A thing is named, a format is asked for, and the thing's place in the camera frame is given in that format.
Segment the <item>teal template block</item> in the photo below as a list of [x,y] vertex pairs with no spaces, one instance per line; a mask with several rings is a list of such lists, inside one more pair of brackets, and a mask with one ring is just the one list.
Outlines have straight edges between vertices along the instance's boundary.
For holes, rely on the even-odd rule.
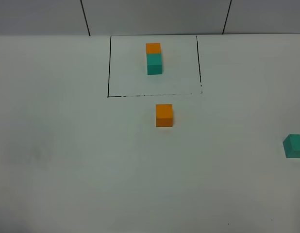
[[147,74],[158,75],[163,73],[161,53],[147,54]]

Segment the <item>orange template block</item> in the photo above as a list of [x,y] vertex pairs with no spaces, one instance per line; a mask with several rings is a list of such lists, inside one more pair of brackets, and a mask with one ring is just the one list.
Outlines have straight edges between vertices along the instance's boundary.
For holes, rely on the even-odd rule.
[[146,54],[161,54],[161,44],[160,43],[147,43],[146,44]]

